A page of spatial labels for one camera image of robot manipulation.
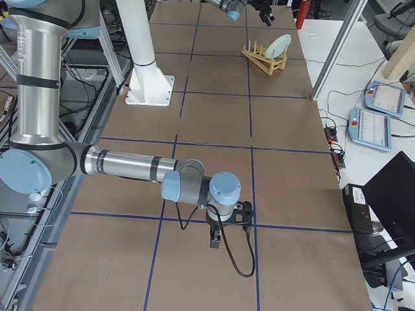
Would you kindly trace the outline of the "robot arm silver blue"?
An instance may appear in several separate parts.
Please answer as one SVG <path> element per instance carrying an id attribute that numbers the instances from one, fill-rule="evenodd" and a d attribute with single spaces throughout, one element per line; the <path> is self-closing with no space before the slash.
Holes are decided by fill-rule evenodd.
<path id="1" fill-rule="evenodd" d="M 233 22 L 236 22 L 240 18 L 247 5 L 252 6 L 259 12 L 261 21 L 268 27 L 270 27 L 275 20 L 270 3 L 265 0 L 206 0 L 206 3 L 223 11 Z"/>
<path id="2" fill-rule="evenodd" d="M 98 1 L 8 1 L 17 28 L 18 127 L 1 156 L 1 180 L 23 194 L 71 176 L 105 174 L 159 183 L 164 199 L 206 210 L 211 246 L 226 241 L 241 193 L 237 176 L 206 176 L 201 162 L 102 149 L 66 141 L 58 131 L 62 41 L 68 34 L 97 37 Z"/>

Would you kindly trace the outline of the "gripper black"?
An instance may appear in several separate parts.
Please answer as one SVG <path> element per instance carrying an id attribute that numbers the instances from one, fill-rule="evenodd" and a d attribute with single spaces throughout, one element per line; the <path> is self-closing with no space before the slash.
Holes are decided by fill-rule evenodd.
<path id="1" fill-rule="evenodd" d="M 252 6 L 263 16 L 263 22 L 270 27 L 274 21 L 271 14 L 271 7 L 268 0 L 252 0 Z"/>
<path id="2" fill-rule="evenodd" d="M 218 220 L 212 219 L 210 216 L 206 216 L 206 220 L 210 225 L 210 243 L 209 247 L 212 249 L 218 249 L 221 241 L 220 224 Z M 226 225 L 237 225 L 235 218 L 229 218 L 222 221 L 223 227 Z"/>

